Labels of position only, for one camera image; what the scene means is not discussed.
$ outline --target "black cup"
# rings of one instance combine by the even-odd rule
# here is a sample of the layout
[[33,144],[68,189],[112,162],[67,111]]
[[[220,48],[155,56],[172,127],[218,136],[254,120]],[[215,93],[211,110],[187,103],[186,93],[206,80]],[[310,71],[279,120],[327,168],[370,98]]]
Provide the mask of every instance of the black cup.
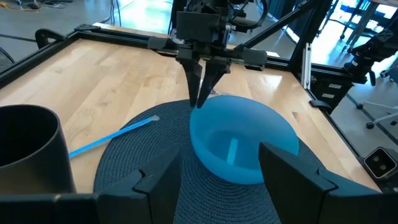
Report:
[[0,194],[75,191],[58,116],[41,106],[0,107]]

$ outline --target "wooden tabletop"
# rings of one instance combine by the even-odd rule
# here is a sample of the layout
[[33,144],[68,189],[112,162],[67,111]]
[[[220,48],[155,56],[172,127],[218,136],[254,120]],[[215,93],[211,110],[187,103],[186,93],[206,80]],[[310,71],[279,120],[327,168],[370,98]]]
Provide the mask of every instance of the wooden tabletop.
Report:
[[[378,190],[324,115],[308,104],[310,97],[291,73],[271,69],[257,72],[232,65],[231,73],[215,89],[270,106],[292,125],[328,170]],[[0,105],[27,103],[54,110],[69,151],[117,131],[146,109],[187,98],[185,74],[174,58],[83,39],[0,90]],[[92,192],[105,147],[103,144],[71,160],[78,192]]]

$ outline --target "blue bowl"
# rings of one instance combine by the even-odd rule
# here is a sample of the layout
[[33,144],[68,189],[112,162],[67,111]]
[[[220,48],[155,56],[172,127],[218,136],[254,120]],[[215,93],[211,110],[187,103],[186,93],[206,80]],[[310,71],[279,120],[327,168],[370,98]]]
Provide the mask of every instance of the blue bowl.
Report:
[[269,107],[238,96],[209,98],[190,118],[196,155],[218,177],[236,184],[264,182],[259,143],[297,155],[299,139],[290,124]]

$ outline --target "blue straw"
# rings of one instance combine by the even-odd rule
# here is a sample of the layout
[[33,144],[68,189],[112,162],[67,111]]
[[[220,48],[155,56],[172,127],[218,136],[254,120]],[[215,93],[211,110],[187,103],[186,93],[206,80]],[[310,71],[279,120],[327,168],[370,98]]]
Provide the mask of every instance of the blue straw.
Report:
[[137,122],[135,124],[132,124],[132,125],[126,127],[126,128],[120,129],[119,131],[116,131],[115,133],[112,133],[112,134],[110,134],[108,136],[105,136],[105,137],[103,137],[103,138],[101,138],[101,139],[99,139],[99,140],[97,140],[97,141],[95,141],[93,143],[88,144],[87,146],[83,146],[83,147],[81,147],[81,148],[69,153],[69,158],[72,158],[72,157],[77,156],[77,155],[79,155],[79,154],[81,154],[83,152],[86,152],[86,151],[90,150],[92,147],[95,147],[95,146],[97,146],[99,144],[102,144],[105,141],[110,140],[112,138],[118,137],[119,135],[124,134],[124,133],[126,133],[128,131],[131,131],[133,129],[141,127],[142,125],[145,125],[145,124],[150,123],[152,121],[158,121],[158,120],[159,120],[159,117],[155,115],[155,116],[151,116],[150,118],[147,118],[145,120],[142,120],[140,122]]

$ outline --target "wire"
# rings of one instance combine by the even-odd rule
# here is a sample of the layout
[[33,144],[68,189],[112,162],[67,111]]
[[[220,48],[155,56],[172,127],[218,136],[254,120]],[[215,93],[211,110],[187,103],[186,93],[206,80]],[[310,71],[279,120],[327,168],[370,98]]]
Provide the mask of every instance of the wire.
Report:
[[41,7],[40,7],[39,4],[37,4],[37,5],[39,7],[38,9],[24,9],[24,8],[18,9],[18,8],[8,7],[8,3],[6,3],[6,2],[0,2],[0,6],[5,8],[5,9],[13,10],[13,11],[25,11],[25,12],[37,12],[37,11],[40,11]]
[[[264,8],[263,8],[262,6],[259,5],[259,1],[256,1],[256,5],[257,5],[257,7],[258,7],[260,10],[262,10],[262,11],[264,10]],[[273,21],[272,19],[266,19],[266,20],[264,20],[264,21],[275,22],[275,21]]]
[[111,15],[110,15],[110,17],[111,17],[111,25],[114,25],[114,14],[113,14],[114,5],[113,5],[113,0],[110,0],[110,1],[111,1]]
[[58,3],[56,6],[48,6],[48,5],[43,6],[42,4],[41,4],[41,6],[47,7],[47,8],[52,8],[52,9],[65,9],[67,7],[67,5],[63,2]]
[[242,27],[242,28],[245,28],[245,29],[248,29],[248,30],[260,27],[261,24],[266,19],[267,15],[268,15],[268,4],[267,4],[266,0],[261,0],[261,3],[263,5],[263,7],[264,7],[264,10],[262,11],[260,19],[255,24],[253,24],[253,25],[241,24],[241,23],[238,23],[238,22],[234,22],[233,19],[232,19],[231,20],[232,25],[235,25],[237,27]]
[[188,0],[186,8],[189,9],[189,5],[191,4],[192,0]]
[[242,6],[242,8],[236,13],[236,15],[232,18],[232,20],[234,20],[239,15],[239,13],[241,13],[243,11],[243,9],[247,6],[248,3],[249,3],[249,0],[246,0],[244,5]]
[[116,0],[116,4],[118,5],[119,25],[122,26],[122,18],[120,16],[119,0]]

